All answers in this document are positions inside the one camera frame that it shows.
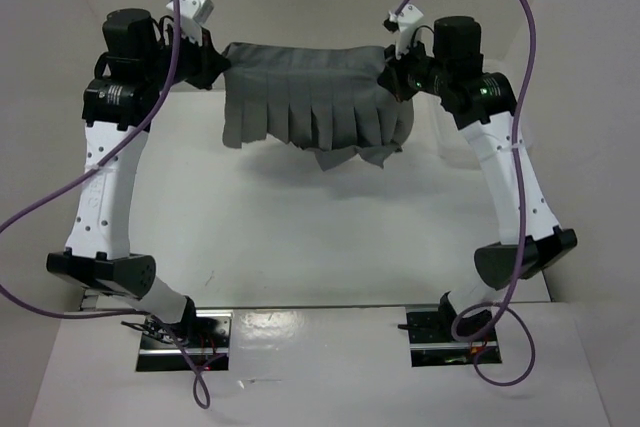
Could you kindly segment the grey pleated skirt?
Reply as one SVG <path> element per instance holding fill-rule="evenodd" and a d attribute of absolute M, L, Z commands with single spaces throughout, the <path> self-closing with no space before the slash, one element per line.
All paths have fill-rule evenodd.
<path fill-rule="evenodd" d="M 335 168 L 354 156 L 382 167 L 414 125 L 412 102 L 399 102 L 377 79 L 381 46 L 311 49 L 231 43 L 224 51 L 222 142 L 239 149 L 272 136 Z"/>

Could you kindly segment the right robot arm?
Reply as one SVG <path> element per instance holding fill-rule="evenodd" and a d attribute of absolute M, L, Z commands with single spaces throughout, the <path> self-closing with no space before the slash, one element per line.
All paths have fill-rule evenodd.
<path fill-rule="evenodd" d="M 509 80 L 483 69 L 480 24 L 467 16 L 436 20 L 428 54 L 419 37 L 422 21 L 422 14 L 406 13 L 385 21 L 397 39 L 385 51 L 378 83 L 400 101 L 419 92 L 439 98 L 479 162 L 499 228 L 498 241 L 474 253 L 475 284 L 441 300 L 439 331 L 459 340 L 473 327 L 468 308 L 508 287 L 518 254 L 520 277 L 529 279 L 575 248 L 577 236 L 561 227 L 542 193 L 521 131 L 513 125 L 517 101 Z"/>

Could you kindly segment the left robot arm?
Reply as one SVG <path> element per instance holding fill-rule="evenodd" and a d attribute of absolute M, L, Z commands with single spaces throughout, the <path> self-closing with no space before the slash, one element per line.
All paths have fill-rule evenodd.
<path fill-rule="evenodd" d="M 83 94 L 88 177 L 65 247 L 46 262 L 51 274 L 159 318 L 165 337 L 180 347 L 198 337 L 195 304 L 157 276 L 152 256 L 132 253 L 129 219 L 150 131 L 146 117 L 174 84 L 209 90 L 230 66 L 215 50 L 206 19 L 183 11 L 179 26 L 166 26 L 139 8 L 107 16 L 107 49 Z"/>

